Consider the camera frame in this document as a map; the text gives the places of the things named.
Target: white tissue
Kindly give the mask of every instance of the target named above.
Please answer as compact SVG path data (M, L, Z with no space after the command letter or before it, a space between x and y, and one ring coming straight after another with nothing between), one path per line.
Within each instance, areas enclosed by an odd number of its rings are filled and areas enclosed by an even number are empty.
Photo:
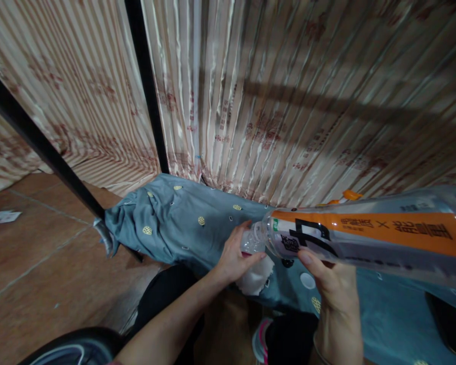
M257 296L272 274L273 268L274 262L267 255L265 259L253 265L235 284L244 295Z

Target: paper scrap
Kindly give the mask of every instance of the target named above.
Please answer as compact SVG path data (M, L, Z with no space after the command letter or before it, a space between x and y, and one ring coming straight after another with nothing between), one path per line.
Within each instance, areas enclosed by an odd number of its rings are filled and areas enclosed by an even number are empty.
M14 213L8 213L6 214L1 220L0 223L8 223L8 222L13 222L16 220L19 215L21 215L22 212L14 212Z
M12 213L12 212L13 212L13 210L3 210L3 211L0 211L0 220L1 220L4 216L6 216L7 214Z

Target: curtain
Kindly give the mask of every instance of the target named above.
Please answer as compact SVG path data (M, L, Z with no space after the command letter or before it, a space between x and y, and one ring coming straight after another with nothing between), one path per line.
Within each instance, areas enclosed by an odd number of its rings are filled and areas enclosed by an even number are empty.
M456 1L144 1L171 173L277 206L456 184Z
M0 79L83 180L159 172L124 1L0 1ZM0 190L44 166L0 117Z

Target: metal frame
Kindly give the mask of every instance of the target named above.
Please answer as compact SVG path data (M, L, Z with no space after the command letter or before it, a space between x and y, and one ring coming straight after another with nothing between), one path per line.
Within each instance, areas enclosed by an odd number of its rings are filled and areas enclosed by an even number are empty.
M145 31L142 2L141 0L125 0L125 7L127 9L128 23L130 25L133 46L135 48L137 64L142 79L143 92L147 102L150 124L152 125L154 141L156 142L157 156L159 157L161 171L163 173L169 173L164 133L162 132L159 105L157 104L154 71L152 70L147 32Z
M145 100L147 102L148 113L154 140L156 143L159 164L163 173L169 173L167 162L166 146L162 123L157 104L157 92L154 80L154 73L150 62L147 33L145 31L142 3L141 0L125 0L130 30L137 56L137 63L140 69ZM83 182L78 178L74 171L64 161L54 146L48 141L46 136L35 125L34 121L19 104L15 97L8 91L0 80L0 115L22 136L29 146L47 163L61 181L77 196L77 198L93 213L97 218L104 221L105 210L93 197ZM143 256L138 252L124 246L135 259L142 262Z

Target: black pants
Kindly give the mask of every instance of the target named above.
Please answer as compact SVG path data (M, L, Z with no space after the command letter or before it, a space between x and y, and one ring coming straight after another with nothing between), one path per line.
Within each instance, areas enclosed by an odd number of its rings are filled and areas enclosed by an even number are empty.
M148 285L138 305L135 324L127 336L130 340L152 318L175 301L196 282L193 273L183 265L172 266L159 273ZM267 329L269 365L307 365L313 346L313 333L318 319L314 314L292 313L276 317ZM204 316L196 324L176 365L194 364L194 343L204 326Z

